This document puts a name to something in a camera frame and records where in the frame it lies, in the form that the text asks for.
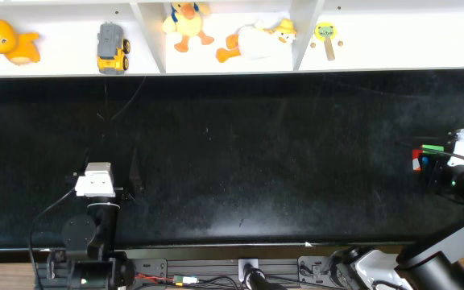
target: toy truck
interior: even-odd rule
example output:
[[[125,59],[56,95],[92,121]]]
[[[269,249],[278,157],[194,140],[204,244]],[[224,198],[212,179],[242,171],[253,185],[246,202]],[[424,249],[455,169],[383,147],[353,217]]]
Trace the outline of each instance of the toy truck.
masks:
[[[122,28],[117,24],[102,24],[97,40],[97,66],[100,73],[125,73],[128,69],[126,54],[130,52],[130,41],[124,38]]]

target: orange beak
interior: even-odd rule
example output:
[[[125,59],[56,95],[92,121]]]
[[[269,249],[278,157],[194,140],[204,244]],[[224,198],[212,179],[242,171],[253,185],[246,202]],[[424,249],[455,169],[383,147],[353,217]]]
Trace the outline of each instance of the orange beak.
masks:
[[[182,15],[189,20],[193,19],[194,14],[196,13],[196,11],[194,10],[194,5],[192,3],[183,5],[181,12]]]

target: orange duck toy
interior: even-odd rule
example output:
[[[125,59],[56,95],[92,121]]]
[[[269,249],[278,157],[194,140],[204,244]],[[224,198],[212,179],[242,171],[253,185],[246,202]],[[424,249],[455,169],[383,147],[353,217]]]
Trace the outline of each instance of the orange duck toy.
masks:
[[[33,44],[38,39],[37,33],[19,34],[6,21],[0,19],[0,54],[13,64],[29,64],[39,62],[40,54]]]

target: wooden floor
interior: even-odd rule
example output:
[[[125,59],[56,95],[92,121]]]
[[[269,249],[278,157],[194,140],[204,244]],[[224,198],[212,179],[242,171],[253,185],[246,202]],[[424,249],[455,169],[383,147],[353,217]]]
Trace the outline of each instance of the wooden floor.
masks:
[[[0,263],[0,290],[30,290],[34,276],[29,263]]]

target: plush duck with blue vest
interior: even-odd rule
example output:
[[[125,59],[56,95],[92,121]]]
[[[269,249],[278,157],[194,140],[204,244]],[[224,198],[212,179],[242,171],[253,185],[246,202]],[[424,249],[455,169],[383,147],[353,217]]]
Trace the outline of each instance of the plush duck with blue vest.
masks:
[[[203,15],[210,14],[208,5],[201,2],[172,2],[172,13],[164,21],[162,28],[164,32],[178,32],[182,35],[182,41],[175,44],[175,49],[179,52],[189,50],[189,39],[198,36],[201,44],[209,45],[214,42],[214,38],[206,35],[203,28]]]

